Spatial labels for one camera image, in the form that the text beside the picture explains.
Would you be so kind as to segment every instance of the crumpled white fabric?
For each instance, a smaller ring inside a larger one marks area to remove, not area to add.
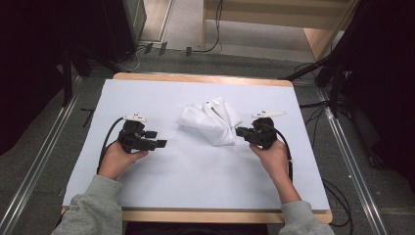
[[[235,143],[235,126],[241,120],[223,98],[218,97],[201,107],[187,106],[179,122],[198,129],[213,146],[223,146]]]

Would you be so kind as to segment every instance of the person's left hand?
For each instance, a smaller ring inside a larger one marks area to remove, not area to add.
[[[117,180],[130,165],[134,164],[135,161],[146,157],[148,154],[148,151],[127,154],[122,149],[119,142],[115,141],[108,147],[98,174]]]

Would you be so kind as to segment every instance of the gray sweatshirt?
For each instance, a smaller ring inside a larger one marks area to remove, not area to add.
[[[52,234],[122,234],[122,211],[116,202],[121,188],[122,184],[95,175],[85,194],[73,197],[61,224]],[[308,202],[285,204],[282,211],[286,224],[280,235],[334,234],[328,224],[315,218]]]

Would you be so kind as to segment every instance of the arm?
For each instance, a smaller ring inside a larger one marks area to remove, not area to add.
[[[104,156],[98,175],[85,194],[73,197],[61,224],[52,234],[121,234],[122,211],[116,195],[122,185],[116,180],[131,164],[147,155],[147,151],[126,154],[114,142]]]
[[[250,144],[250,148],[259,157],[280,196],[285,226],[279,234],[334,234],[328,224],[315,218],[311,205],[301,200],[288,175],[285,145],[277,140],[268,150],[262,150],[253,144]]]

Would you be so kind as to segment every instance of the wooden table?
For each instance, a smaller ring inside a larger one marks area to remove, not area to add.
[[[204,0],[202,45],[206,20],[215,20],[219,0]],[[222,21],[302,27],[316,60],[351,21],[358,0],[225,0]]]
[[[240,77],[182,75],[164,73],[117,73],[114,79],[177,81],[177,82],[208,82],[226,84],[288,86],[293,84],[286,80],[252,79]],[[331,222],[331,211],[316,211],[317,219]],[[123,220],[126,221],[159,221],[159,222],[208,222],[208,223],[283,223],[280,211],[229,211],[229,210],[124,210]]]

